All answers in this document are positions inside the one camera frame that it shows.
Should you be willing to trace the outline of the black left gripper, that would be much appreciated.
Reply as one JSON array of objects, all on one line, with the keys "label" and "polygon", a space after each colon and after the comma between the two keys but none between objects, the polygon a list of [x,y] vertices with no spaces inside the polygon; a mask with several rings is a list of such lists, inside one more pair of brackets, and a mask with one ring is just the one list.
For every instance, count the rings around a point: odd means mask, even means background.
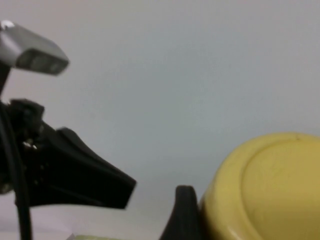
[{"label": "black left gripper", "polygon": [[43,121],[45,108],[14,99],[0,105],[0,192],[32,207],[85,205],[125,209],[136,180],[94,153],[69,128]]}]

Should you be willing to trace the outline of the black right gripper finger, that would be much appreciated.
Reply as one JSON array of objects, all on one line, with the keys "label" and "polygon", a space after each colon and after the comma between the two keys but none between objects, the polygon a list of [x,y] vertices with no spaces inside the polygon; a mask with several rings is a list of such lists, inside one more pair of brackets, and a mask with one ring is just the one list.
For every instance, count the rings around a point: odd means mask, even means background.
[{"label": "black right gripper finger", "polygon": [[197,196],[194,188],[179,185],[175,189],[175,202],[160,240],[200,240],[202,230]]}]

